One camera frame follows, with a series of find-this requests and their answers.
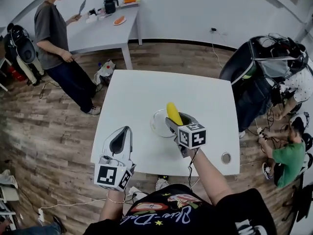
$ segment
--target black kettle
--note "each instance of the black kettle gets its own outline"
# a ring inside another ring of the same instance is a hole
[[[112,14],[116,11],[115,2],[118,6],[118,0],[104,0],[104,8],[107,14]]]

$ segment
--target man in gray t-shirt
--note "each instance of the man in gray t-shirt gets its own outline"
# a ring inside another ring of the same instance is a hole
[[[39,60],[47,74],[62,87],[88,114],[97,115],[101,108],[95,107],[92,98],[99,91],[68,51],[67,26],[78,21],[74,15],[66,22],[54,5],[56,0],[45,0],[35,14],[35,35],[39,47]]]

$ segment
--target gray t-shirt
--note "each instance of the gray t-shirt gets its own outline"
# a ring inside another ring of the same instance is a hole
[[[53,45],[68,51],[67,24],[57,7],[47,1],[37,8],[35,14],[36,42],[48,40]],[[39,48],[39,61],[48,70],[63,63],[62,57]]]

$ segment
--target red object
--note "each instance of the red object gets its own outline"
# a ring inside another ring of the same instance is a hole
[[[19,73],[16,71],[16,69],[14,69],[13,66],[11,66],[11,67],[9,68],[9,72],[12,74],[12,76],[13,76],[15,79],[19,80],[20,82],[22,82],[22,81],[24,81],[24,80],[26,79],[26,77],[23,76],[23,75],[21,75],[21,74],[19,74]]]

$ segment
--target wooden floor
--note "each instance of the wooden floor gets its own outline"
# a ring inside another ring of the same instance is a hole
[[[231,51],[216,49],[221,65],[232,55]],[[212,48],[184,44],[130,44],[134,69],[168,71],[217,78],[221,67]],[[118,69],[125,69],[119,50],[98,51],[76,57],[77,62],[93,77],[98,63],[113,59]],[[56,204],[74,204],[106,198],[106,191],[93,184],[91,149],[99,117],[86,115],[63,92],[48,84],[44,96],[39,99],[42,85],[35,88],[25,82],[8,85],[10,94],[0,92],[0,165],[9,168],[19,183],[20,202],[15,204],[21,227],[38,224],[35,211],[39,207]],[[102,105],[106,88],[99,92],[94,104]],[[259,126],[267,126],[267,118],[257,119]],[[274,123],[272,130],[279,131],[284,122]],[[256,127],[250,130],[255,133]],[[240,174],[228,176],[227,180],[235,192],[257,188],[268,206],[278,234],[288,233],[292,216],[287,222],[281,219],[289,212],[282,203],[292,194],[292,186],[300,180],[278,189],[265,180],[261,164],[266,160],[257,143],[257,136],[247,133],[240,140]],[[145,192],[153,192],[157,177],[136,173],[130,182]],[[170,183],[187,184],[186,177],[171,177]],[[201,183],[193,188],[205,197]],[[58,215],[64,222],[68,234],[82,234],[91,222],[99,218],[103,201],[90,205],[56,207],[45,210],[45,217]]]

